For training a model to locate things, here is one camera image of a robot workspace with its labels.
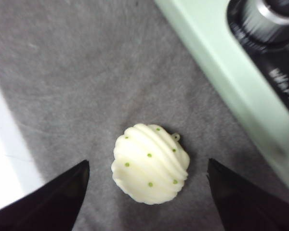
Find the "metal knob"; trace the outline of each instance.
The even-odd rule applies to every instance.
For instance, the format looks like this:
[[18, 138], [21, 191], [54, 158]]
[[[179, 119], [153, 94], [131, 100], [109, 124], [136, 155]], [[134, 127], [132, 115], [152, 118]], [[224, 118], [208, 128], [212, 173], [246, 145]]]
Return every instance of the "metal knob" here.
[[243, 28], [263, 43], [289, 40], [289, 0], [247, 0], [242, 12]]

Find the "black panel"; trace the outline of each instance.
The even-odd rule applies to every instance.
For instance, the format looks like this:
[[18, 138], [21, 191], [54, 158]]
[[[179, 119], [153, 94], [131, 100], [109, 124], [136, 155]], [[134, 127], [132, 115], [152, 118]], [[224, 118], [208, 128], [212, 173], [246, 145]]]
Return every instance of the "black panel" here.
[[241, 24], [245, 2], [246, 0], [230, 1], [227, 9], [229, 27], [289, 110], [289, 40], [279, 44], [264, 44], [249, 36]]

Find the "gray carpet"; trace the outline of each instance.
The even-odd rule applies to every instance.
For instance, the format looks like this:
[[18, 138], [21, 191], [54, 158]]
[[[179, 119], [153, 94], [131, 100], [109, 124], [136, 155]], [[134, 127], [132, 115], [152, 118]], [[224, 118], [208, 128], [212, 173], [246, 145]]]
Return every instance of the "gray carpet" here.
[[[0, 87], [45, 180], [90, 161], [75, 231], [223, 230], [209, 157], [289, 202], [150, 0], [0, 0]], [[140, 122], [180, 133], [191, 157], [162, 205], [136, 203], [111, 178], [116, 138]]]

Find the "small loop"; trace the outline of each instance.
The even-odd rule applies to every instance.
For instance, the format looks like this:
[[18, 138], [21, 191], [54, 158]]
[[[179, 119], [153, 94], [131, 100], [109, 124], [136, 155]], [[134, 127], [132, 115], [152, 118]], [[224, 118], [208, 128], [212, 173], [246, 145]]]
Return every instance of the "small loop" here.
[[178, 133], [173, 133], [171, 136], [174, 138], [175, 141], [180, 140], [180, 135]]

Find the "seashell charm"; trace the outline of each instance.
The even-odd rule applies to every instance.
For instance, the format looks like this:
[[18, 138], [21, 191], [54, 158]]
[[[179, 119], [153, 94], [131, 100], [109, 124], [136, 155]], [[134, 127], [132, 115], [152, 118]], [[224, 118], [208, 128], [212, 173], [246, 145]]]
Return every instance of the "seashell charm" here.
[[154, 124], [126, 129], [114, 148], [113, 180], [137, 202], [172, 200], [184, 186], [190, 161], [179, 139]]

